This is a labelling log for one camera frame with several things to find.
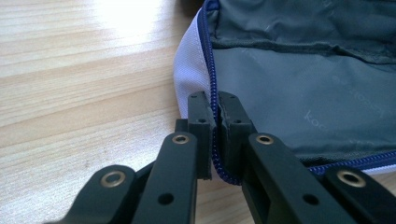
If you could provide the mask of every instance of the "round hole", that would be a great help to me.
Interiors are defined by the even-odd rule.
[[[176,144],[185,144],[190,141],[189,137],[186,135],[176,135],[172,138],[172,141]]]
[[[125,173],[122,171],[112,171],[104,176],[102,176],[102,179],[100,180],[100,183],[103,187],[105,188],[114,188],[125,180]]]
[[[160,195],[160,197],[158,197],[158,203],[162,205],[168,205],[172,203],[173,200],[174,200],[174,196],[171,193],[165,193]]]
[[[315,197],[315,195],[312,194],[305,194],[303,196],[303,199],[306,203],[309,203],[311,205],[318,205],[319,204],[319,199]]]
[[[263,145],[271,145],[274,143],[274,139],[267,135],[259,135],[256,137],[256,141]]]
[[[344,175],[344,178],[353,183],[359,182],[359,179],[354,175]]]
[[[351,187],[363,188],[366,186],[366,181],[363,178],[350,171],[346,171],[346,170],[338,171],[337,177],[342,182],[348,184]]]

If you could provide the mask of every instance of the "sunlight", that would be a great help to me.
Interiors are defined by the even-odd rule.
[[[144,39],[161,17],[161,4],[160,0],[99,0],[95,16],[101,25],[116,31],[119,37]]]

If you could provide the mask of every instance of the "gray fabric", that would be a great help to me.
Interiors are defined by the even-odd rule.
[[[396,149],[396,68],[343,56],[215,49],[218,87],[311,164]]]
[[[338,54],[396,63],[396,2],[220,1],[210,18],[214,48]]]
[[[396,149],[396,2],[222,0],[219,91],[313,165]]]

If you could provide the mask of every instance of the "zipper teeth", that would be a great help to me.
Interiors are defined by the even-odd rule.
[[[207,2],[204,3],[204,6],[202,10],[200,11],[199,17],[201,17],[201,22],[198,22],[198,24],[201,24],[202,29],[199,29],[203,33],[203,40],[204,40],[204,51],[205,55],[207,58],[206,65],[207,65],[207,70],[210,76],[210,107],[212,108],[213,111],[213,118],[216,123],[219,123],[219,117],[218,117],[218,83],[216,79],[216,67],[215,67],[215,61],[213,57],[213,52],[211,50],[211,42],[210,42],[210,36],[206,32],[208,30],[207,27],[207,22],[206,22],[206,4]],[[213,130],[213,141],[212,141],[212,161],[213,165],[215,166],[216,172],[218,173],[219,177],[232,185],[241,185],[241,180],[239,178],[236,178],[232,176],[229,172],[227,172],[224,169],[224,166],[221,161],[221,157],[219,155],[219,149],[218,149],[218,132],[217,129],[215,128]]]
[[[313,167],[309,167],[308,169],[309,169],[309,171],[311,171],[312,173],[314,173],[316,175],[324,175],[326,170],[332,166],[346,165],[346,166],[351,166],[351,167],[362,170],[362,169],[373,168],[373,167],[369,167],[370,164],[376,165],[376,167],[379,167],[380,166],[379,163],[381,163],[381,161],[386,162],[391,159],[394,159],[394,160],[396,159],[396,151],[391,151],[391,152],[378,154],[378,155],[374,155],[374,156],[370,156],[370,157],[365,157],[365,158],[361,158],[361,159],[356,159],[356,160],[352,160],[352,161],[340,161],[340,162],[327,164],[327,165],[313,166]]]

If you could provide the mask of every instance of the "bag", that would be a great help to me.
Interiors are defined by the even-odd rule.
[[[182,118],[191,93],[215,120],[218,91],[235,94],[317,174],[396,170],[395,87],[395,1],[206,0],[175,58]]]

